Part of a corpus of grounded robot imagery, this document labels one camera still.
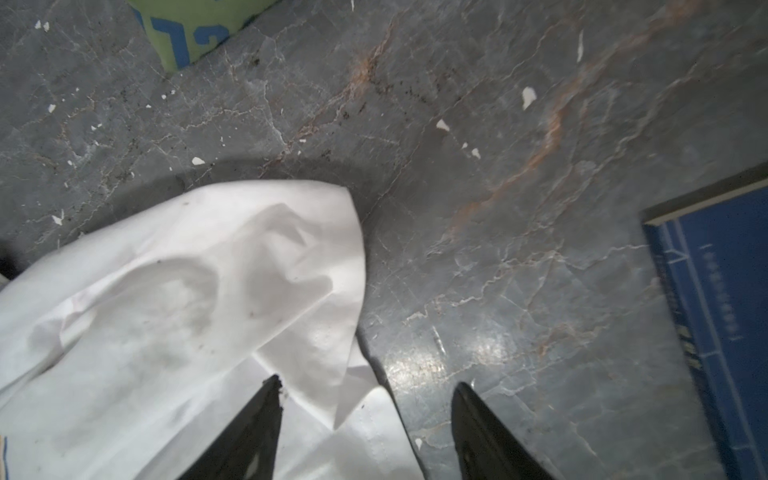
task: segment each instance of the book spine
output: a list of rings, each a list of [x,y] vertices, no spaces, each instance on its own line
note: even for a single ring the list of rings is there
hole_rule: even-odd
[[[710,427],[715,446],[720,454],[720,460],[723,463],[723,470],[729,480],[743,480],[736,460],[736,456],[731,449],[728,433],[726,430],[723,416],[717,408],[717,401],[710,388],[707,374],[704,371],[701,359],[698,356],[696,338],[691,328],[688,313],[685,310],[685,304],[681,301],[680,294],[674,285],[671,267],[664,254],[664,245],[661,241],[661,231],[659,227],[643,225],[645,237],[650,246],[651,255],[654,258],[656,270],[659,274],[661,286],[664,288],[664,294],[667,297],[667,304],[670,307],[672,318],[675,324],[675,330],[683,347],[685,361],[693,378],[694,385],[699,394],[704,415],[707,417],[707,423]]]

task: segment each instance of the blue book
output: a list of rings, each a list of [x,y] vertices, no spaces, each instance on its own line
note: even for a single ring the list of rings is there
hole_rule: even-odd
[[[644,231],[726,475],[766,480],[768,179],[652,217]]]

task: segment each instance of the white paint chip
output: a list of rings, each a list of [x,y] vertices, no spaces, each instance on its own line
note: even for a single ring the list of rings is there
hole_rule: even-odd
[[[536,90],[531,87],[523,88],[523,110],[530,107],[536,98]]]
[[[581,57],[584,56],[584,30],[578,34],[578,49],[576,50],[576,63],[581,61]]]

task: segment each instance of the white cloth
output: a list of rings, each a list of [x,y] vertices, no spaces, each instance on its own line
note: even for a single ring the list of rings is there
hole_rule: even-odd
[[[341,187],[193,190],[48,255],[0,292],[13,478],[174,480],[273,373],[275,478],[422,478],[355,341],[362,236]]]

